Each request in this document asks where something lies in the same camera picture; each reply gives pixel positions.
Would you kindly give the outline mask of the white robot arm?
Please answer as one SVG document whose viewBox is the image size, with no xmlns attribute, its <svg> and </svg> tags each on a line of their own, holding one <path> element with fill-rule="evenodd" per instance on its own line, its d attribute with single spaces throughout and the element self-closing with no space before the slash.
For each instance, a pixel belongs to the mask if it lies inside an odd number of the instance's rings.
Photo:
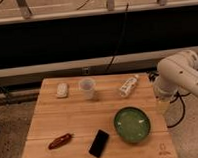
<svg viewBox="0 0 198 158">
<path fill-rule="evenodd" d="M 198 98 L 198 55 L 195 51 L 185 50 L 165 57 L 158 62 L 157 71 L 153 82 L 157 113 L 167 110 L 179 87 Z"/>
</svg>

